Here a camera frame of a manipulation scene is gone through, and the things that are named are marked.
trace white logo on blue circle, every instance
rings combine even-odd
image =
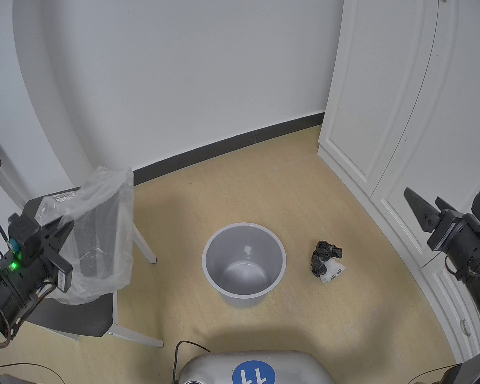
[[[274,384],[275,371],[263,361],[250,360],[233,371],[233,384]]]

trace wooden floor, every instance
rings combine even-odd
[[[0,363],[42,363],[67,384],[168,384],[181,339],[214,352],[302,350],[324,364],[337,383],[407,384],[423,371],[454,363],[402,260],[317,156],[319,131],[312,127],[282,136],[136,187],[135,223],[158,263],[150,265],[134,247],[132,283],[119,292],[120,324],[163,339],[164,348],[112,336],[81,336],[74,342],[25,324],[0,350]],[[287,252],[282,281],[249,309],[226,305],[201,267],[210,236],[242,221],[272,230]],[[319,240],[341,247],[347,267],[328,284],[310,271]],[[179,366],[199,353],[182,346]],[[1,372],[60,382],[32,367]]]

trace barcode label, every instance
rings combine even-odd
[[[455,226],[455,223],[450,224],[450,227],[448,228],[447,232],[445,232],[445,234],[442,236],[437,246],[434,248],[434,251],[438,251],[440,249],[445,239],[448,237],[448,235],[450,235],[450,232],[452,232],[452,229],[454,228],[454,226]]]
[[[60,288],[62,292],[65,291],[65,274],[59,270],[59,278],[57,282],[57,287]]]

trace white chair leg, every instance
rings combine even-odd
[[[80,338],[76,334],[68,333],[68,332],[62,332],[62,331],[56,331],[55,329],[50,329],[50,328],[45,328],[45,329],[47,329],[51,332],[55,332],[56,334],[58,334],[60,336],[68,337],[69,339],[72,339],[72,340],[75,340],[75,341],[80,341]]]
[[[110,329],[107,331],[108,335],[120,337],[125,340],[134,341],[139,344],[148,345],[150,347],[161,348],[163,347],[163,341],[155,339],[150,336],[142,335],[141,333],[131,331],[118,324],[113,323]]]
[[[135,224],[133,225],[133,241],[135,242],[135,244],[137,244],[138,249],[144,254],[150,264],[155,264],[156,256],[148,246],[147,242],[145,241]]]

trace drawer handle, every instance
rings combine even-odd
[[[462,326],[462,332],[463,332],[463,334],[464,334],[466,337],[472,336],[472,334],[467,331],[467,327],[465,326],[465,319],[463,319],[460,324],[461,324],[461,326]]]

